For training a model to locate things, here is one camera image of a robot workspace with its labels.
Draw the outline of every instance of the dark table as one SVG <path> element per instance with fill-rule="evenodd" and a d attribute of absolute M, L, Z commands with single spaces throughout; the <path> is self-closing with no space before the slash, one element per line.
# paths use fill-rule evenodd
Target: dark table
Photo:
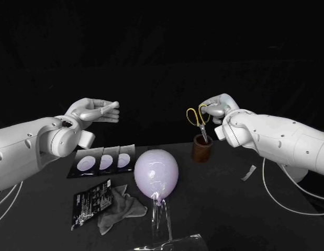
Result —
<path fill-rule="evenodd" d="M 210 250 L 324 250 L 324 220 L 281 208 L 262 182 L 262 158 L 254 150 L 215 141 L 212 158 L 192 160 L 192 143 L 151 148 L 177 159 L 180 179 L 168 197 L 174 239 L 200 234 Z M 0 221 L 0 250 L 118 250 L 153 243 L 151 199 L 142 194 L 134 173 L 67 179 L 76 153 L 53 162 L 25 182 L 20 197 Z M 251 165 L 251 178 L 241 180 Z M 290 208 L 317 212 L 278 165 L 267 161 L 271 193 Z M 72 231 L 73 195 L 102 183 L 128 184 L 127 192 L 148 206 L 148 214 L 124 219 L 102 236 L 98 220 Z"/>

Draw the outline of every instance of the cylindrical container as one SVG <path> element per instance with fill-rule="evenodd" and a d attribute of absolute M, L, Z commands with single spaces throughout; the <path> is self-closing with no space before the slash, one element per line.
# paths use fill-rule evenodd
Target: cylindrical container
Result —
<path fill-rule="evenodd" d="M 203 135 L 199 134 L 194 137 L 194 147 L 193 147 L 193 160 L 196 162 L 206 162 L 210 158 L 212 148 L 213 148 L 213 139 L 207 135 L 209 142 L 203 138 Z"/>

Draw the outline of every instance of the black card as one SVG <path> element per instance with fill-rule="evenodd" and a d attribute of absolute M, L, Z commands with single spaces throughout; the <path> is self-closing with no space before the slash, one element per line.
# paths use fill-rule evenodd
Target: black card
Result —
<path fill-rule="evenodd" d="M 100 160 L 99 175 L 116 173 L 119 148 L 119 146 L 105 148 Z"/>
<path fill-rule="evenodd" d="M 74 195 L 73 226 L 72 230 L 83 226 L 85 222 L 95 218 L 112 205 L 112 181 L 108 179 L 87 191 Z"/>
<path fill-rule="evenodd" d="M 100 147 L 77 151 L 67 178 L 98 176 L 103 150 Z"/>
<path fill-rule="evenodd" d="M 132 172 L 135 167 L 135 145 L 121 146 L 118 173 Z"/>

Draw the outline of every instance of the gray cloth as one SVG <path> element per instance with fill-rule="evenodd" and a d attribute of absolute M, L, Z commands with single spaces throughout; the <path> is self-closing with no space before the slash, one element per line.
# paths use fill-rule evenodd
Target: gray cloth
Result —
<path fill-rule="evenodd" d="M 114 204 L 102 213 L 98 220 L 100 234 L 105 235 L 112 229 L 112 226 L 124 218 L 142 217 L 147 214 L 148 208 L 141 204 L 135 197 L 127 192 L 128 185 L 112 188 Z"/>

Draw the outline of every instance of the inflated balloon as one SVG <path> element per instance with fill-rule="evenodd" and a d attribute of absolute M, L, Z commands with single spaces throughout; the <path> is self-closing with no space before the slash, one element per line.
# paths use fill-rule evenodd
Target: inflated balloon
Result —
<path fill-rule="evenodd" d="M 161 149 L 147 151 L 135 164 L 134 177 L 142 193 L 161 205 L 179 180 L 179 165 L 171 153 Z"/>

